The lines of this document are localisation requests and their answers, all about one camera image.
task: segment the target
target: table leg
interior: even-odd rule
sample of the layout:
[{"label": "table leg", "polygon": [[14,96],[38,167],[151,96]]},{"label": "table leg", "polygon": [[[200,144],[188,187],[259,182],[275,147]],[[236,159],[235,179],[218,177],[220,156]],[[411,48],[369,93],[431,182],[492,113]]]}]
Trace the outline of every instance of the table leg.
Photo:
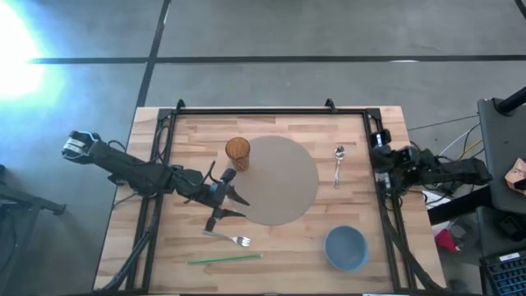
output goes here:
[{"label": "table leg", "polygon": [[431,225],[452,220],[461,215],[474,212],[479,206],[493,208],[490,187],[485,186],[474,192],[455,198],[448,203],[427,210]]}]

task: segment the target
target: silver fork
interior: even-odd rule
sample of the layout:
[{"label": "silver fork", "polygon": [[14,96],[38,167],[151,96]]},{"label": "silver fork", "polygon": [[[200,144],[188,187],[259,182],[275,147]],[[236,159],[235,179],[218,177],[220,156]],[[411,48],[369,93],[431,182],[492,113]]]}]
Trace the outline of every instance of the silver fork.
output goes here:
[{"label": "silver fork", "polygon": [[209,231],[203,231],[203,234],[204,235],[209,235],[209,236],[215,236],[215,237],[218,237],[218,238],[227,238],[231,241],[233,241],[235,244],[241,246],[241,247],[248,247],[250,246],[250,239],[247,238],[247,237],[228,237],[224,234],[218,234],[218,233],[215,233],[215,232],[209,232]]}]

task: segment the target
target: silver spoon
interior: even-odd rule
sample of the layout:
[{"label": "silver spoon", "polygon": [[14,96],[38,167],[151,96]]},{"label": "silver spoon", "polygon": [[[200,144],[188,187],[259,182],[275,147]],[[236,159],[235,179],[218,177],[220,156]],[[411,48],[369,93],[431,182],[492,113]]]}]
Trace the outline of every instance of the silver spoon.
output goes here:
[{"label": "silver spoon", "polygon": [[345,157],[345,149],[343,146],[338,146],[335,151],[335,158],[336,158],[336,176],[335,176],[335,183],[333,184],[334,188],[339,187],[339,163],[342,161],[342,159]]}]

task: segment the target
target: wooden table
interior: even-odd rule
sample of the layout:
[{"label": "wooden table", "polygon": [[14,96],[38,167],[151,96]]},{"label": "wooden table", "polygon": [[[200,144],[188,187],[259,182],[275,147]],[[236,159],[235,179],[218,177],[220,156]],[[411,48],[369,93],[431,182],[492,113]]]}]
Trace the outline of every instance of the wooden table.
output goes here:
[{"label": "wooden table", "polygon": [[[400,107],[380,107],[391,146],[408,144]],[[139,108],[133,122],[128,153],[148,160],[158,108]],[[206,171],[216,160],[218,177],[227,164],[224,145],[235,136],[248,140],[284,136],[304,146],[316,161],[320,186],[315,203],[292,223],[254,224],[225,218],[215,230],[251,238],[249,249],[201,234],[210,209],[195,202],[183,204],[177,194],[165,195],[160,220],[151,293],[362,293],[392,292],[376,192],[368,157],[363,120],[357,115],[186,115],[178,116],[171,164]],[[334,150],[343,145],[348,156],[341,164],[340,188],[332,188]],[[131,193],[120,187],[116,201]],[[133,243],[140,200],[131,199],[112,213],[95,288],[104,286],[128,257]],[[402,207],[412,253],[435,282],[445,286],[441,263],[422,196],[409,193]],[[325,259],[323,241],[335,226],[352,225],[365,235],[369,262],[358,272],[335,270]],[[262,253],[262,259],[188,265],[191,259]],[[403,267],[398,256],[400,275]],[[139,264],[137,276],[142,277]]]}]

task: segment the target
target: round placemat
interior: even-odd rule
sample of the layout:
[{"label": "round placemat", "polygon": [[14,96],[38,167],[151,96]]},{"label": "round placemat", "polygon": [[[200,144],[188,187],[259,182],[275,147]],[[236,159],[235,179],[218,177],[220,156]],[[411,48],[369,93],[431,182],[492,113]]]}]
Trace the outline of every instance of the round placemat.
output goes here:
[{"label": "round placemat", "polygon": [[232,181],[250,203],[234,207],[258,224],[281,225],[301,217],[318,193],[318,169],[308,151],[281,136],[250,141],[250,165]]}]

